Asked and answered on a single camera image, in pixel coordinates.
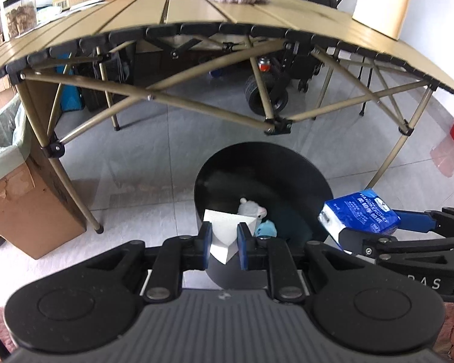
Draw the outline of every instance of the blue plush toy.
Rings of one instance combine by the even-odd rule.
[[[259,236],[270,236],[270,237],[276,237],[277,236],[277,230],[272,221],[266,220],[263,223],[261,223],[255,230],[254,232],[255,237]]]

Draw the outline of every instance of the screw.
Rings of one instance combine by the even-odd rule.
[[[163,300],[170,296],[170,291],[162,286],[148,289],[146,297],[152,300]]]
[[[297,286],[284,286],[279,290],[279,295],[284,299],[297,299],[303,294]]]

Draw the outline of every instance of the tile floor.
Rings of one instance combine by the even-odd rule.
[[[144,84],[145,76],[137,74],[137,83]],[[251,115],[243,94],[249,74],[235,69],[218,79],[205,75],[170,93]],[[325,74],[323,69],[313,79],[306,95],[290,87],[283,114],[310,109]],[[395,78],[386,80],[395,85]],[[381,89],[376,78],[372,89]],[[325,103],[358,95],[335,74]],[[421,93],[414,90],[395,97],[409,118]],[[375,104],[367,105],[364,117],[359,110],[354,106],[298,123],[291,135],[278,137],[147,101],[121,112],[121,131],[113,131],[111,122],[105,121],[68,144],[62,158],[76,189],[103,223],[104,234],[89,228],[38,261],[5,244],[0,248],[0,305],[20,286],[122,242],[142,239],[147,245],[159,245],[177,234],[196,234],[192,200],[196,174],[211,155],[234,143],[269,141],[301,153],[320,168],[335,196],[363,189],[400,134]],[[87,110],[65,113],[58,136],[90,116]],[[375,186],[389,206],[415,211],[454,206],[454,143],[447,137],[451,123],[449,114],[431,100],[414,134]],[[198,271],[185,273],[184,284],[216,287]]]

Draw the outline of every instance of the beige cylinder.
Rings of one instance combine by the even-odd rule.
[[[353,18],[398,40],[410,0],[357,0]]]

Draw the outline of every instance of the table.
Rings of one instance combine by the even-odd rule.
[[[218,39],[218,34],[226,42]],[[109,82],[101,68],[102,80],[73,75],[49,73],[47,69],[67,64],[64,72],[74,64],[98,62],[100,67],[118,51],[138,40],[146,40],[155,46],[172,48],[165,40],[175,36],[187,36],[189,40],[178,48],[187,49],[201,41],[215,44],[230,53],[214,60],[175,74],[147,88]],[[230,37],[242,37],[243,45],[232,47]],[[316,108],[294,116],[276,116],[271,107],[269,94],[260,80],[258,56],[285,50],[295,53],[300,43],[312,46],[311,54],[329,67]],[[325,51],[334,47],[334,54]],[[93,57],[76,57],[83,52],[96,53]],[[338,59],[340,51],[356,53],[366,62],[346,60],[348,64],[369,67],[381,77],[385,89],[372,92],[362,84]],[[68,54],[68,59],[60,56]],[[249,59],[257,79],[264,108],[265,120],[223,110],[163,91],[175,84],[242,60]],[[364,95],[339,103],[322,106],[322,101],[334,70],[357,86]],[[408,76],[414,82],[388,88],[380,71],[396,72]],[[106,0],[103,4],[73,13],[48,23],[0,46],[0,78],[8,74],[16,86],[27,112],[30,124],[46,152],[57,175],[67,191],[98,233],[103,227],[81,200],[64,170],[59,158],[65,145],[100,122],[111,118],[115,129],[116,114],[142,100],[155,101],[179,108],[193,110],[224,120],[261,129],[266,134],[289,133],[291,125],[309,118],[373,100],[398,126],[401,137],[386,160],[368,184],[371,188],[380,179],[402,146],[412,134],[429,99],[437,88],[454,94],[454,80],[428,58],[402,41],[395,41],[354,20],[349,14],[302,0],[271,0],[264,5],[219,4],[212,0]],[[29,84],[35,81],[59,83],[52,107],[49,124],[41,124],[36,109],[36,97],[31,96]],[[61,85],[84,87],[104,91],[108,108],[101,111],[63,138],[56,138],[54,127],[59,113]],[[413,116],[406,120],[393,94],[426,87],[424,96]],[[117,93],[127,98],[112,104],[110,94]],[[392,108],[380,98],[387,96]]]

